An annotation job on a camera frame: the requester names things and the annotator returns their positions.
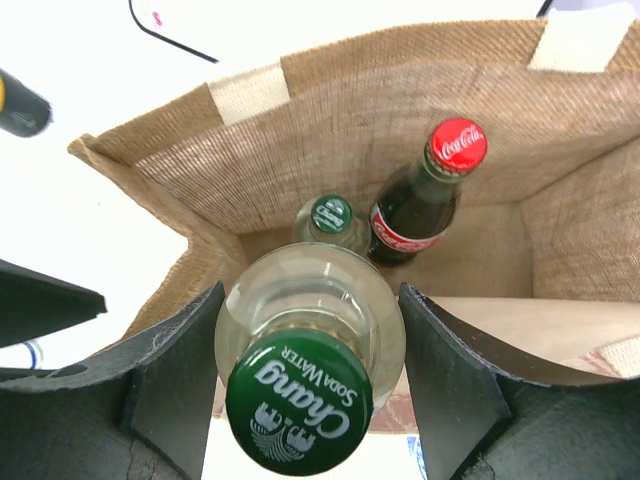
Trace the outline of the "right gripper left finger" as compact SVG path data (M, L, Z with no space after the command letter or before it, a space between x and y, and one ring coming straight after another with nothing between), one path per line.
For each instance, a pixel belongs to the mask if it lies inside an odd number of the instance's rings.
M54 371L1 371L4 479L198 479L216 391L216 284Z

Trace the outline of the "clear soda water bottle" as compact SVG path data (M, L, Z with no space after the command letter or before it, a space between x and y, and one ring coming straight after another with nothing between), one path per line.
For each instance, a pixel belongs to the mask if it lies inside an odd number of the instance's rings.
M366 259L297 243L231 286L214 350L242 450L269 471L310 476L359 446L401 376L406 333L394 292Z

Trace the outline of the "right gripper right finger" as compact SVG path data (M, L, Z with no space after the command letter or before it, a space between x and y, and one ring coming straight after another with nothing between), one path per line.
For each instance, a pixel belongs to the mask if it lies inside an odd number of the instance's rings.
M529 354L407 284L399 306L428 478L638 478L638 380Z

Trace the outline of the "brown canvas tote bag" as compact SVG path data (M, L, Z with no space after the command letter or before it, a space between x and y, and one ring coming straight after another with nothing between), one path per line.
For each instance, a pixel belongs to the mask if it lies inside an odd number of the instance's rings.
M367 210L429 131L487 133L444 238L389 269L548 360L639 373L639 22L582 12L399 26L202 85L69 152L182 235L128 327L165 320L285 244L337 192Z

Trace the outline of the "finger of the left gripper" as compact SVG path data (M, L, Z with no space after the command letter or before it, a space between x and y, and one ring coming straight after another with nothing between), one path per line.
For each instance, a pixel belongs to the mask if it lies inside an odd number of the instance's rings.
M1 345L22 343L96 318L107 311L92 290L1 262Z

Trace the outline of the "Coca-Cola glass bottle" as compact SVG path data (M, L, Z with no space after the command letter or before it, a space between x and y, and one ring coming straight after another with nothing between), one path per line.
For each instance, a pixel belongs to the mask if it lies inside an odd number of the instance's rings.
M369 216L370 260L396 267L434 245L454 219L463 180L487 150L475 121L454 117L438 124L418 159L391 175L377 196Z

